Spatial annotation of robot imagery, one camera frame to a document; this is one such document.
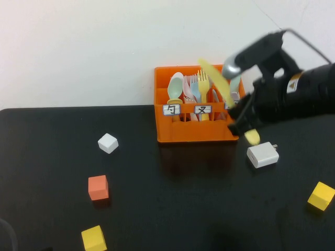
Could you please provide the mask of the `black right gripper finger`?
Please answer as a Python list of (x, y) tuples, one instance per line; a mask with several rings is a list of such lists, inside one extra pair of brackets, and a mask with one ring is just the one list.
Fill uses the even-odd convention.
[(259, 125), (259, 115), (255, 112), (237, 114), (229, 111), (228, 114), (233, 119), (233, 122), (228, 124), (228, 129), (234, 136), (241, 136)]
[(231, 118), (257, 118), (259, 115), (255, 107), (256, 92), (247, 94), (234, 107), (228, 109)]

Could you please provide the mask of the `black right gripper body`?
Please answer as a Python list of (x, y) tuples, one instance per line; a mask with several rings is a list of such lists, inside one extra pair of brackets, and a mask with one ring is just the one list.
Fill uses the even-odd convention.
[(252, 122), (277, 123), (289, 120), (291, 114), (286, 105), (285, 92), (291, 70), (285, 66), (262, 66), (260, 70), (262, 77), (253, 83)]

